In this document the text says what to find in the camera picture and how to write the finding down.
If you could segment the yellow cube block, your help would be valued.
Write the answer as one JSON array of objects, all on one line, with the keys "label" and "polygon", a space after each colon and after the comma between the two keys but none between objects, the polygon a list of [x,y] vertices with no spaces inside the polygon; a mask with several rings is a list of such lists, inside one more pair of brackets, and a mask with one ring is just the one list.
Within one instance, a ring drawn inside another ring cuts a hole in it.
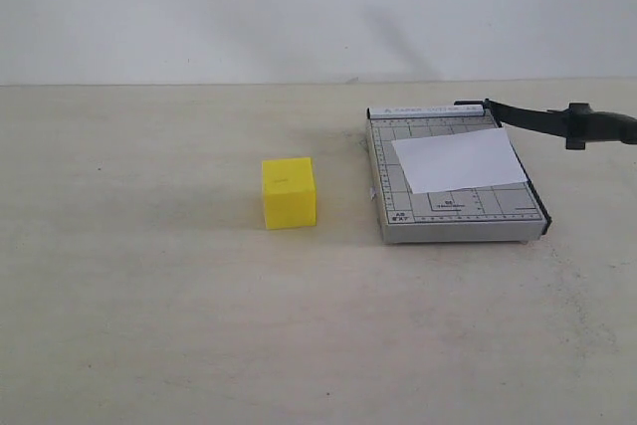
[{"label": "yellow cube block", "polygon": [[262,200],[268,230],[313,227],[317,223],[317,186],[312,160],[263,160]]}]

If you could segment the white paper sheet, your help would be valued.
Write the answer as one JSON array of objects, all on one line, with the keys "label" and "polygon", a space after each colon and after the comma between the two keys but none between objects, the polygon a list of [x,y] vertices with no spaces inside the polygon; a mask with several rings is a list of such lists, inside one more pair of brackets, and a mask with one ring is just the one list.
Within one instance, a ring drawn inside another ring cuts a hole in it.
[{"label": "white paper sheet", "polygon": [[507,131],[471,132],[398,139],[392,142],[415,194],[523,183],[527,176]]}]

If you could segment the black cutter blade arm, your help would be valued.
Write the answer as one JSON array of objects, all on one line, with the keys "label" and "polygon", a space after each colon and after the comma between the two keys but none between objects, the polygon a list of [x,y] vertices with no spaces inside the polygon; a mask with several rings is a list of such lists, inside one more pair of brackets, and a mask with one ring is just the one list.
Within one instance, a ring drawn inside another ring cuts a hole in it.
[{"label": "black cutter blade arm", "polygon": [[481,106],[489,109],[499,123],[563,137],[567,150],[584,150],[589,142],[636,144],[635,117],[596,111],[587,103],[570,103],[566,109],[546,111],[508,106],[489,99],[455,101],[454,106]]}]

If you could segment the grey paper cutter base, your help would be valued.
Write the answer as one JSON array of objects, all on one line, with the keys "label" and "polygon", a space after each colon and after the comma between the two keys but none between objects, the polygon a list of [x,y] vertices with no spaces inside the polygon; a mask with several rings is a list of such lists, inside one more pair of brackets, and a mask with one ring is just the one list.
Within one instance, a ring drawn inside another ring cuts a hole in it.
[{"label": "grey paper cutter base", "polygon": [[551,218],[527,175],[520,183],[411,192],[392,142],[499,128],[484,106],[370,107],[366,116],[371,194],[384,243],[527,242],[547,232]]}]

